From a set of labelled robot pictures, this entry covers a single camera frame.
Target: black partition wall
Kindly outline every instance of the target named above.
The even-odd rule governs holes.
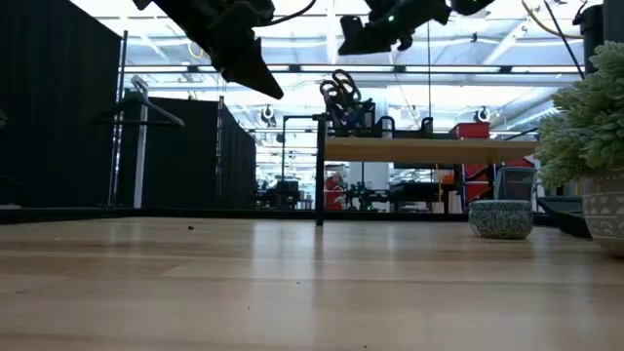
[[[255,139],[227,108],[221,110],[220,120],[219,205],[223,209],[252,210],[256,189]]]
[[[184,121],[185,128],[147,127],[142,207],[246,209],[253,206],[255,144],[218,102],[151,97]],[[137,119],[129,111],[126,118]],[[159,117],[149,113],[149,120]],[[133,204],[138,127],[124,127],[119,170],[120,205]],[[216,151],[221,149],[220,162]]]
[[[90,120],[115,103],[120,38],[68,0],[2,1],[0,36],[0,178],[27,188],[3,182],[0,205],[106,203],[112,131]]]
[[[184,129],[148,128],[143,178],[144,208],[204,209],[215,200],[215,126],[218,104],[150,99],[182,119]],[[152,113],[149,119],[158,118]]]

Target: wooden tabletop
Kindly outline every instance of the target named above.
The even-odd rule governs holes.
[[[435,140],[333,137],[326,141],[327,161],[495,164],[531,155],[536,141],[488,139]]]

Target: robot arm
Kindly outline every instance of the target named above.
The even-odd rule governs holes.
[[[186,35],[208,54],[213,67],[227,82],[235,82],[273,98],[284,92],[269,71],[261,53],[261,40],[253,28],[277,24],[302,15],[303,10],[273,20],[272,0],[133,0],[140,10],[156,3]],[[461,15],[479,12],[494,0],[365,0],[370,7],[369,22],[358,17],[340,20],[345,42],[341,55],[389,52],[397,41],[407,50],[412,34],[423,23],[436,20],[446,24],[451,11]]]
[[[345,16],[340,20],[344,44],[341,55],[362,55],[390,52],[401,42],[399,51],[410,48],[412,34],[422,24],[435,20],[447,24],[450,13],[476,14],[494,0],[366,0],[370,7],[369,22],[364,26],[359,17]]]
[[[143,10],[154,2],[197,43],[227,82],[282,98],[253,28],[273,20],[271,0],[134,0]]]

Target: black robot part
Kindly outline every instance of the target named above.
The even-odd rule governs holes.
[[[139,9],[150,1],[134,0]],[[262,58],[253,28],[273,19],[270,0],[153,0],[211,58],[214,69],[234,82],[273,98],[284,92]]]

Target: wooden floor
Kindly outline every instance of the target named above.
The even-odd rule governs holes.
[[[0,350],[621,351],[623,326],[624,262],[552,229],[0,226]]]

